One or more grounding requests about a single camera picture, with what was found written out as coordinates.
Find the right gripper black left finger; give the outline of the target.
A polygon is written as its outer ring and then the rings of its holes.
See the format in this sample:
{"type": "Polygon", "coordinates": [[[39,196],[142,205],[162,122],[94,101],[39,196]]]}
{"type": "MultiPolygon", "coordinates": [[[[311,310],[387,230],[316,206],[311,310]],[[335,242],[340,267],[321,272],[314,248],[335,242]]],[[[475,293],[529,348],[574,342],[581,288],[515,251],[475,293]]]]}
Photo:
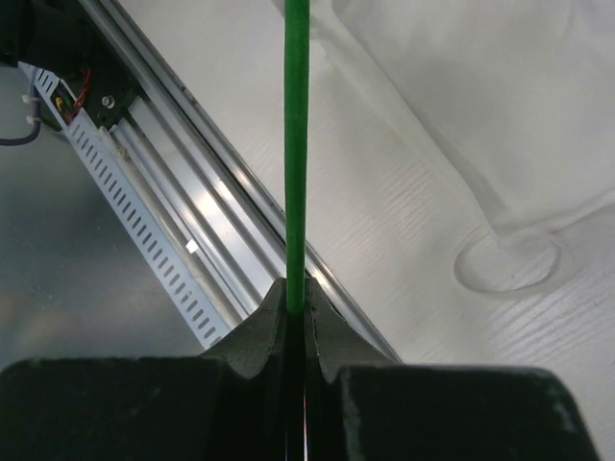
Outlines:
{"type": "Polygon", "coordinates": [[[1,375],[5,460],[281,460],[285,282],[197,356],[29,359],[1,375]]]}

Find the green hanger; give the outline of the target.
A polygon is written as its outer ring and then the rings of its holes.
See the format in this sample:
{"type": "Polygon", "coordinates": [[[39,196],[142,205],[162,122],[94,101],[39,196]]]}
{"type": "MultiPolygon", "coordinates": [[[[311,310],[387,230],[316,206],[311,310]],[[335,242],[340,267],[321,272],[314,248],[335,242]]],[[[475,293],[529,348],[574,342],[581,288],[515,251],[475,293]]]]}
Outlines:
{"type": "Polygon", "coordinates": [[[286,308],[305,306],[310,3],[284,3],[283,134],[286,308]]]}

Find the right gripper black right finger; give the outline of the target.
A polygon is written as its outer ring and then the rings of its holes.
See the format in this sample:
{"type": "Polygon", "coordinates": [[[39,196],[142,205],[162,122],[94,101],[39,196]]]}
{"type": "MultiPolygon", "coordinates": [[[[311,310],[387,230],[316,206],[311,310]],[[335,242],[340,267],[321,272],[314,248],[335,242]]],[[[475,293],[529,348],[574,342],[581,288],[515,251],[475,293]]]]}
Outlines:
{"type": "Polygon", "coordinates": [[[306,283],[312,460],[595,460],[578,406],[539,368],[405,365],[306,283]]]}

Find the white tank top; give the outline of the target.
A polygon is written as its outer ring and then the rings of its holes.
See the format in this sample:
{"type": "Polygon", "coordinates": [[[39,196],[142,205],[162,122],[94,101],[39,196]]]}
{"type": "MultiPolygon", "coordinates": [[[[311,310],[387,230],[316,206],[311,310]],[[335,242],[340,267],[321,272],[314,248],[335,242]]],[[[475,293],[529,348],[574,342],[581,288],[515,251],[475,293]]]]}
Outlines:
{"type": "Polygon", "coordinates": [[[477,222],[470,293],[542,294],[580,259],[564,232],[614,204],[610,1],[311,1],[309,152],[425,168],[477,222]]]}

